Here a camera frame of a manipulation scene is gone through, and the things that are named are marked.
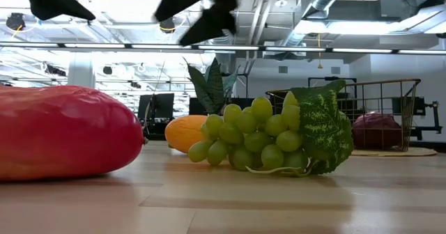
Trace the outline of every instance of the cantaloupe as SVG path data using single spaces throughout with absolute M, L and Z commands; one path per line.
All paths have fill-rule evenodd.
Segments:
M 206 118 L 207 116 L 191 115 L 171 121 L 164 131 L 167 143 L 172 148 L 187 153 L 190 146 L 203 140 L 200 129 Z

